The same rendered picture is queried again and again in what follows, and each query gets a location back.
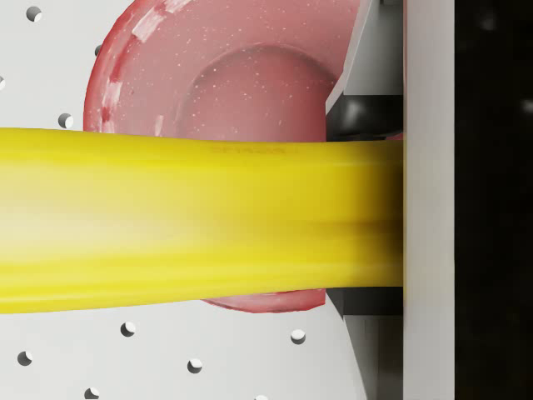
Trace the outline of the red plate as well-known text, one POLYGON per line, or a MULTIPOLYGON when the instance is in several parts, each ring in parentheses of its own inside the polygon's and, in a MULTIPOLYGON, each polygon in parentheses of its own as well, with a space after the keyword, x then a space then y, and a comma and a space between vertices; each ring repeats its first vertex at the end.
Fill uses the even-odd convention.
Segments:
MULTIPOLYGON (((240 143, 326 136, 360 0, 133 0, 87 85, 88 132, 240 143)), ((307 311, 326 288, 202 299, 245 313, 307 311)))

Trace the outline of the banana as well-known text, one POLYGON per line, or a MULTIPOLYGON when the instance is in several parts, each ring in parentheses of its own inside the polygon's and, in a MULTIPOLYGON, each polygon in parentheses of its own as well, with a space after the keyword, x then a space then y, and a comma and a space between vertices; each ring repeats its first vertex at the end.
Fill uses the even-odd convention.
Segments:
POLYGON ((0 128, 0 314, 399 287, 403 155, 0 128))

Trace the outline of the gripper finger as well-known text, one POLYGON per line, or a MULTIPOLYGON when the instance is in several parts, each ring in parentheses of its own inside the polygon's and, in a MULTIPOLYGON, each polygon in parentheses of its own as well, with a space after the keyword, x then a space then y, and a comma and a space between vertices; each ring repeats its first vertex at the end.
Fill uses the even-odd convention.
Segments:
POLYGON ((361 0, 342 74, 326 100, 326 136, 402 132, 403 0, 361 0))
POLYGON ((327 295, 355 356, 364 400, 403 400, 403 298, 400 287, 331 288, 327 295))

